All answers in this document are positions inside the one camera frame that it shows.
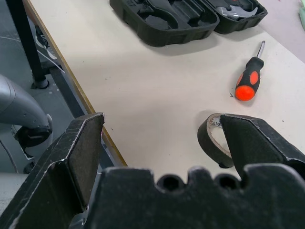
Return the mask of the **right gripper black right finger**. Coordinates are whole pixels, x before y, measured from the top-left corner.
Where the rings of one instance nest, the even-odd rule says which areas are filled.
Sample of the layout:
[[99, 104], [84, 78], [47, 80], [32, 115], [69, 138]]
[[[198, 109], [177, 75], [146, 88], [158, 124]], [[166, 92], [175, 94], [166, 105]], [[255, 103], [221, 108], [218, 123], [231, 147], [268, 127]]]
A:
[[305, 177], [305, 155], [263, 119], [222, 114], [220, 122], [239, 175], [249, 164], [278, 163]]

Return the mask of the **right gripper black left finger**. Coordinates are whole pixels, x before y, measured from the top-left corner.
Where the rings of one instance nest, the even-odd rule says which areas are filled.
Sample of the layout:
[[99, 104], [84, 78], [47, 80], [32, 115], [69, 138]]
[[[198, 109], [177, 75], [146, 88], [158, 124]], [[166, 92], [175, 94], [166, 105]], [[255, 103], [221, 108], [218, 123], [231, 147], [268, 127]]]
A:
[[102, 151], [103, 124], [103, 113], [71, 121], [2, 213], [2, 229], [67, 229], [85, 211]]

